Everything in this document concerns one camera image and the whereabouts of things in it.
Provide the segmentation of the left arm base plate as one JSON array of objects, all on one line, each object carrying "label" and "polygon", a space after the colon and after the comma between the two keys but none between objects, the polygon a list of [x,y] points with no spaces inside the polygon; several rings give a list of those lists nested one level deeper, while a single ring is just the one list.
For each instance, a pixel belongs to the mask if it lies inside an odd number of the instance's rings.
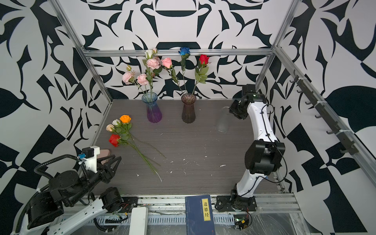
[{"label": "left arm base plate", "polygon": [[122,196],[122,202],[120,203],[120,208],[118,213],[131,213],[133,208],[138,206],[139,198],[137,196]]}]

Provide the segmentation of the orange rose stem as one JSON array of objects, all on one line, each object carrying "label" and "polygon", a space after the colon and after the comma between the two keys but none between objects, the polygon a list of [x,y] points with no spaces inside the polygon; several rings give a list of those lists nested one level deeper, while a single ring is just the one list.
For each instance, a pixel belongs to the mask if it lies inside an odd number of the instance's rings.
[{"label": "orange rose stem", "polygon": [[152,144],[142,141],[141,139],[137,138],[134,134],[131,133],[131,128],[132,128],[132,118],[129,115],[122,115],[120,119],[114,120],[112,125],[114,126],[112,128],[112,133],[117,134],[117,135],[131,135],[134,141],[138,141],[142,144],[148,145],[152,149],[154,149],[157,153],[159,153],[161,156],[163,156],[165,159],[167,157],[160,151],[158,150],[155,146]]}]

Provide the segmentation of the dark maroon glass vase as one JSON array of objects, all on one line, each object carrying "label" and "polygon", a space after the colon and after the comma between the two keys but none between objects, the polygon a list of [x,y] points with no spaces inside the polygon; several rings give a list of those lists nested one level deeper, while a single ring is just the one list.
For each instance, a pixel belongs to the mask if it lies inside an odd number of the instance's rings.
[{"label": "dark maroon glass vase", "polygon": [[194,104],[196,97],[192,94],[184,94],[181,97],[183,102],[182,120],[185,123],[193,123],[196,119]]}]

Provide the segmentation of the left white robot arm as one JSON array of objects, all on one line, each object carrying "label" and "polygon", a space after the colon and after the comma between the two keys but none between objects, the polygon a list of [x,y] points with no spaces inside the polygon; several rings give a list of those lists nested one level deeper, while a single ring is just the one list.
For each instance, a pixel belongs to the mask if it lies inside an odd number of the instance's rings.
[{"label": "left white robot arm", "polygon": [[[45,168],[65,158],[75,160],[83,170],[80,177],[74,170],[65,171],[55,177],[45,172]],[[115,176],[121,157],[110,155],[95,160],[97,172],[87,170],[82,159],[65,154],[37,165],[34,172],[48,178],[49,183],[38,189],[23,208],[14,235],[70,235],[87,222],[105,213],[121,209],[123,199],[116,187],[109,187],[98,198],[93,189],[99,182],[110,183]],[[89,197],[85,208],[68,219],[54,223],[64,214],[64,209],[82,203]]]}]

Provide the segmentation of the clear glass vase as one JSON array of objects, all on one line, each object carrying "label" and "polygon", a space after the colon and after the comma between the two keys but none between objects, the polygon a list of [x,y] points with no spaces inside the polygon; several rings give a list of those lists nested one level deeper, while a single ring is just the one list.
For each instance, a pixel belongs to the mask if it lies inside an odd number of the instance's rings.
[{"label": "clear glass vase", "polygon": [[230,107],[228,106],[223,107],[220,111],[218,120],[216,122],[216,126],[215,126],[216,131],[220,133],[227,133],[230,128],[230,124],[232,122],[233,117],[234,117],[233,114],[230,113]]}]

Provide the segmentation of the blue rose stem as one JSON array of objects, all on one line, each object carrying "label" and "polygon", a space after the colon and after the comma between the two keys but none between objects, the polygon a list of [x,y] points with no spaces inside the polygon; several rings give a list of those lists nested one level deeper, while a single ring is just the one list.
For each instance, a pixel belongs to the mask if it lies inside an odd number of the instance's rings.
[{"label": "blue rose stem", "polygon": [[179,55],[181,56],[180,64],[181,64],[181,70],[182,70],[182,77],[183,77],[183,81],[185,82],[186,60],[190,56],[190,48],[181,47],[179,49]]}]

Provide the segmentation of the pink rose stem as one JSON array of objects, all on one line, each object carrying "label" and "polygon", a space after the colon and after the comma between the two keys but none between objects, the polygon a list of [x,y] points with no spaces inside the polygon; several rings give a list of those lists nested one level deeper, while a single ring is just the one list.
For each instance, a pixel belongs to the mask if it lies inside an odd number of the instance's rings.
[{"label": "pink rose stem", "polygon": [[181,89],[181,86],[180,86],[180,80],[177,77],[177,74],[176,74],[175,68],[173,66],[172,60],[170,58],[163,59],[162,60],[162,66],[168,72],[171,79],[176,83],[176,85],[178,86],[181,94],[183,94],[183,90]]}]

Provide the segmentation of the purple blue glass vase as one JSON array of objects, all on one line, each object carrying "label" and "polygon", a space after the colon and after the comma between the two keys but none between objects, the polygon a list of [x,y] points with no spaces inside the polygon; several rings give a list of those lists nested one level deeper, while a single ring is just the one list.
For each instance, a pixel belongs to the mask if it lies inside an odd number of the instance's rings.
[{"label": "purple blue glass vase", "polygon": [[151,123],[158,123],[162,120],[162,113],[157,104],[158,96],[156,93],[146,93],[142,96],[142,101],[146,104],[147,119]]}]

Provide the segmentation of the red rose stem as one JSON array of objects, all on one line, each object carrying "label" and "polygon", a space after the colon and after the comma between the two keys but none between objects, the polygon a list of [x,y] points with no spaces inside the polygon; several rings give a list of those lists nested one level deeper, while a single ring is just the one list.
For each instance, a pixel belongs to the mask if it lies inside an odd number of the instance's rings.
[{"label": "red rose stem", "polygon": [[209,71],[209,57],[205,54],[200,55],[197,66],[195,68],[195,84],[193,87],[192,95],[194,95],[197,84],[205,84],[208,78]]}]

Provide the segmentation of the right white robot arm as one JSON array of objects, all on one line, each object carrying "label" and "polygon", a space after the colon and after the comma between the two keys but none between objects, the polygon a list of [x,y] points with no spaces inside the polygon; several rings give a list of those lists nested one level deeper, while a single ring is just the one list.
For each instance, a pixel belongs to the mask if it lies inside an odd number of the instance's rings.
[{"label": "right white robot arm", "polygon": [[250,118],[254,141],[245,154],[246,171],[232,190],[233,202],[245,202],[254,197],[261,181],[276,172],[284,160],[285,144],[278,141],[270,121],[267,108],[270,106],[265,95],[256,92],[256,86],[247,84],[242,87],[242,97],[234,100],[229,113],[238,119]]}]

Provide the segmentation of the twin pink peony stem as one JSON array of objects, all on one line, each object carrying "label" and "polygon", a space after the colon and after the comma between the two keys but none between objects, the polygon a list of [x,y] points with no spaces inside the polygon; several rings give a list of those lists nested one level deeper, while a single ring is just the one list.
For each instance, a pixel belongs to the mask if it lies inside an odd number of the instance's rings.
[{"label": "twin pink peony stem", "polygon": [[122,82],[125,85],[135,85],[143,93],[146,94],[146,86],[149,84],[146,74],[142,73],[136,76],[135,71],[132,70],[130,65],[127,65],[126,72],[122,76]]}]

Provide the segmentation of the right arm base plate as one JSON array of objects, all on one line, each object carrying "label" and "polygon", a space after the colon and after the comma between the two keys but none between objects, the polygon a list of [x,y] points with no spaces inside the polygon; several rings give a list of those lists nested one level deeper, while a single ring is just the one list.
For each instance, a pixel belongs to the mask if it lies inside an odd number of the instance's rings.
[{"label": "right arm base plate", "polygon": [[254,197],[243,198],[237,196],[235,199],[233,199],[231,196],[217,196],[216,204],[214,207],[219,212],[254,212],[257,210],[258,206]]}]

